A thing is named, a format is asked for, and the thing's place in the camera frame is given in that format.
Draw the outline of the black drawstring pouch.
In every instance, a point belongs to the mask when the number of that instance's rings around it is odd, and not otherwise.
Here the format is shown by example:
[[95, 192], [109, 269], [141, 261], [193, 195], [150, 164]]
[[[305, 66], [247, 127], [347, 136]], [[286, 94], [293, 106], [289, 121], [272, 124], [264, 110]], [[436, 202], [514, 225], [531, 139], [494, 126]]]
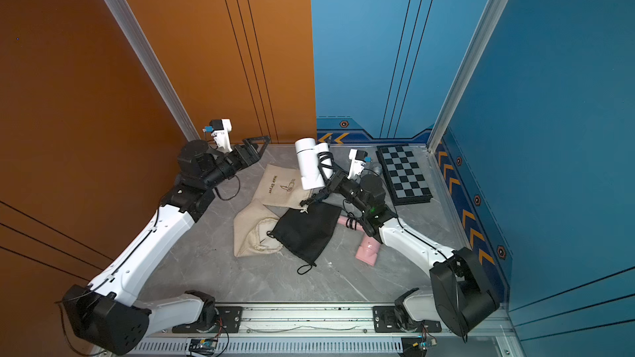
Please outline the black drawstring pouch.
[[327, 203], [314, 203], [305, 210], [290, 208], [266, 235], [304, 261], [297, 274], [305, 275], [316, 267], [316, 260], [332, 239], [341, 212], [339, 207]]

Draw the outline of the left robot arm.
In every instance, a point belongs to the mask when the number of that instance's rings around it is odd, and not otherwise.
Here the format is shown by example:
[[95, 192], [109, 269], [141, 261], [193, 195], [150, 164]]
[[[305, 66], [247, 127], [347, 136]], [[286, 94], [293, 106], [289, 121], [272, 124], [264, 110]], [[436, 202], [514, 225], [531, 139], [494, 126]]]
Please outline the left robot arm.
[[154, 302], [139, 293], [174, 244], [218, 197], [218, 186], [263, 157], [271, 139], [248, 138], [223, 152], [206, 140], [192, 140], [181, 150], [180, 173], [161, 197], [153, 217], [102, 273], [86, 286], [72, 286], [58, 302], [64, 329], [114, 355], [125, 355], [146, 336], [173, 327], [207, 332], [218, 326], [213, 296], [198, 291]]

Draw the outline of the white hair dryer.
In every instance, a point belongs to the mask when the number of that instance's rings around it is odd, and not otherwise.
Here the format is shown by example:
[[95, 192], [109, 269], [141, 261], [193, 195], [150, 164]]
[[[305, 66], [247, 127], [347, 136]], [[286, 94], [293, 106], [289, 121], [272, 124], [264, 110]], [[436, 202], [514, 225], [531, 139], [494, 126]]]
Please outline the white hair dryer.
[[317, 144], [313, 138], [303, 138], [294, 143], [301, 183], [304, 190], [323, 188], [333, 175], [332, 158], [326, 142]]

